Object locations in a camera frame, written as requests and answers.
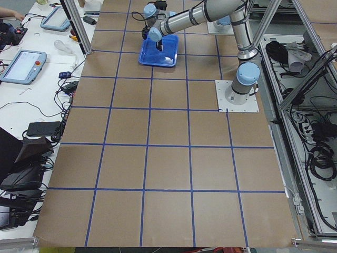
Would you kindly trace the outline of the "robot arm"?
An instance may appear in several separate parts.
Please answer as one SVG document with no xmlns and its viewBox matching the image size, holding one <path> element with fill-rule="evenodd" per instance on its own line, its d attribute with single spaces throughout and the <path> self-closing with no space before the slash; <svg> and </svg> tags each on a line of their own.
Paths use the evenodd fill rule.
<svg viewBox="0 0 337 253">
<path fill-rule="evenodd" d="M 236 82 L 244 84 L 241 73 L 246 74 L 248 66 L 257 66 L 258 50 L 249 24 L 249 1 L 201 1 L 195 6 L 176 13 L 168 11 L 166 1 L 149 2 L 143 8 L 143 39 L 151 40 L 158 51 L 164 50 L 163 39 L 176 32 L 214 23 L 216 26 L 230 25 L 237 45 L 239 67 Z"/>
</svg>

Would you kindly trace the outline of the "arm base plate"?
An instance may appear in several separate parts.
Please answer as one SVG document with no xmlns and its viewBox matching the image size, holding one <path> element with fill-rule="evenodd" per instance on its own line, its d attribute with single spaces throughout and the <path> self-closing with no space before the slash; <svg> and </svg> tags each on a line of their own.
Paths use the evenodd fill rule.
<svg viewBox="0 0 337 253">
<path fill-rule="evenodd" d="M 240 95 L 232 90 L 231 80 L 215 80 L 218 110 L 220 112 L 259 113 L 254 88 L 248 94 Z"/>
</svg>

